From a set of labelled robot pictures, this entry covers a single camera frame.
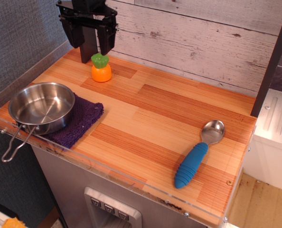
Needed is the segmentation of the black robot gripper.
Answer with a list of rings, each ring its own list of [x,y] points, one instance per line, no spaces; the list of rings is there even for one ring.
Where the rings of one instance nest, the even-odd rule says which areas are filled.
[[[97,29],[100,51],[107,55],[114,48],[117,11],[108,7],[104,0],[59,0],[60,21],[72,47],[84,42],[82,27]]]

